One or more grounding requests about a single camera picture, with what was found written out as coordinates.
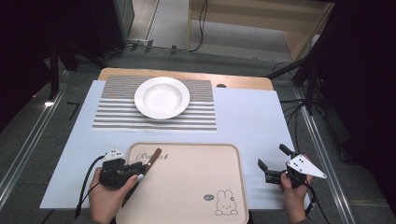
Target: black curtain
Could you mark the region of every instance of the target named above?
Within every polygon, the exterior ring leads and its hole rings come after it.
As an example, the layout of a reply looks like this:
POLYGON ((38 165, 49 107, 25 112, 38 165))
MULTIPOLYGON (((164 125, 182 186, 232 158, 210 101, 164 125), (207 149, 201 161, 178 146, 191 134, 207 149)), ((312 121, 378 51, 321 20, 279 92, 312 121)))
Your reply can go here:
POLYGON ((336 14, 317 58, 321 89, 351 135, 342 148, 374 174, 396 214, 396 4, 345 1, 336 14))
POLYGON ((50 80, 40 1, 0 1, 0 132, 50 80))

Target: human hand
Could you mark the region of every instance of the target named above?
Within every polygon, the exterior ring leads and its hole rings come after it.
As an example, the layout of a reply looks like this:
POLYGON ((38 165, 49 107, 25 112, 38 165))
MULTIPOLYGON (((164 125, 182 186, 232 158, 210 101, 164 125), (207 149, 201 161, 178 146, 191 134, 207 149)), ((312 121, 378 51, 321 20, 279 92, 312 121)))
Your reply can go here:
MULTIPOLYGON (((90 189, 99 183, 99 174, 102 168, 98 167, 93 175, 90 189)), ((94 221, 101 224, 110 223, 119 211, 122 201, 128 191, 137 181, 137 175, 133 175, 120 189, 110 189, 98 184, 90 192, 90 212, 94 221)))
MULTIPOLYGON (((308 184, 312 180, 312 175, 306 176, 308 184)), ((282 186, 285 190, 283 192, 283 207, 288 216, 289 223, 299 223, 305 220, 304 198, 308 192, 305 185, 301 185, 294 189, 291 185, 291 180, 286 174, 281 176, 282 186)))

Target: wrist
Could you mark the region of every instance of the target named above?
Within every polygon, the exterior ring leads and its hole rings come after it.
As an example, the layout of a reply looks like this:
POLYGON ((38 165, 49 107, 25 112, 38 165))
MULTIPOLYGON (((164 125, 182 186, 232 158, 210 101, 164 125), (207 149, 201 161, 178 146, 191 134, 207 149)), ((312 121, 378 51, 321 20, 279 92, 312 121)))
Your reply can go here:
POLYGON ((305 216, 305 211, 303 210, 297 210, 297 211, 293 211, 293 212, 288 212, 287 213, 287 217, 289 220, 289 224, 296 224, 296 223, 300 223, 302 221, 304 221, 306 219, 305 216))

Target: wooden tray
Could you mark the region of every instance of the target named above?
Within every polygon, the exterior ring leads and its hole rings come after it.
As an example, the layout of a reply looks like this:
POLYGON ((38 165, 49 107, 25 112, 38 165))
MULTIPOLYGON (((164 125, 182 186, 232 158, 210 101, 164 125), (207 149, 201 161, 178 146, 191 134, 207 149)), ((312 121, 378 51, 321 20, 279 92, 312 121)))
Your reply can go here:
POLYGON ((117 223, 248 222, 239 151, 227 144, 136 143, 128 163, 162 153, 117 214, 117 223))

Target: white tablecloth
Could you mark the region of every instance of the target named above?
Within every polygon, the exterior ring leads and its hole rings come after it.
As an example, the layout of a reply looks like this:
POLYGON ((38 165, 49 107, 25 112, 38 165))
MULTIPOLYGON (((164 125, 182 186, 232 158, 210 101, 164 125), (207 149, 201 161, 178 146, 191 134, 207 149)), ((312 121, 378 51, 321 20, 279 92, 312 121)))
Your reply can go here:
POLYGON ((282 208, 282 191, 265 183, 264 172, 257 165, 262 159, 269 169, 284 170, 290 158, 278 149, 279 144, 293 149, 275 91, 214 88, 216 133, 98 132, 92 123, 104 86, 104 81, 92 83, 40 208, 76 208, 91 163, 113 148, 126 153, 137 142, 233 144, 241 155, 248 208, 282 208))

